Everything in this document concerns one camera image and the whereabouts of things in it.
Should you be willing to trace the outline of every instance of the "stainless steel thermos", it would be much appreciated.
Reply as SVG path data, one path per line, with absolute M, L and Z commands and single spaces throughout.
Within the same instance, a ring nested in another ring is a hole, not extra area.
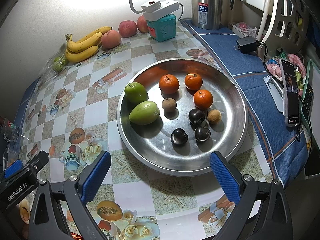
M 230 0 L 233 8 L 235 0 Z M 192 24 L 202 29 L 217 30 L 220 27 L 222 0 L 191 0 Z

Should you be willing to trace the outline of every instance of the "pink package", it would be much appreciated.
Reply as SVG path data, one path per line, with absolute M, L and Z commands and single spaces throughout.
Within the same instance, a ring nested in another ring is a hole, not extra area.
M 294 54 L 288 54 L 288 58 L 292 64 L 297 64 L 299 68 L 299 72 L 304 78 L 307 75 L 306 68 L 304 67 L 303 63 L 301 62 L 300 58 Z

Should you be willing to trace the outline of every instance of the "peach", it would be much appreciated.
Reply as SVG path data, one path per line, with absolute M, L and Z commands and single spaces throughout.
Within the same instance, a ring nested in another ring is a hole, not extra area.
M 141 33 L 148 33 L 149 32 L 147 21 L 143 15 L 141 15 L 138 18 L 137 27 Z
M 119 24 L 119 33 L 123 38 L 129 38 L 137 33 L 137 25 L 134 21 L 123 21 Z
M 101 37 L 101 43 L 103 48 L 105 49 L 112 49 L 118 46 L 121 42 L 121 36 L 119 32 L 116 30 L 108 31 L 107 33 L 103 34 Z

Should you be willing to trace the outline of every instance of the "phone screen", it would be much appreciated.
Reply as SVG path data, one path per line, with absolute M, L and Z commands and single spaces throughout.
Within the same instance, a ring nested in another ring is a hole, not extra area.
M 282 60 L 284 81 L 288 98 L 288 124 L 300 122 L 299 94 L 294 66 L 292 63 Z

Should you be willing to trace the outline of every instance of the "charger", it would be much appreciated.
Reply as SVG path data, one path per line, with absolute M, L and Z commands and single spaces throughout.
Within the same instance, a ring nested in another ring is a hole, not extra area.
M 261 45 L 260 42 L 256 41 L 252 36 L 237 39 L 236 42 L 237 46 L 235 46 L 235 49 L 239 49 L 243 54 L 256 51 L 257 48 Z

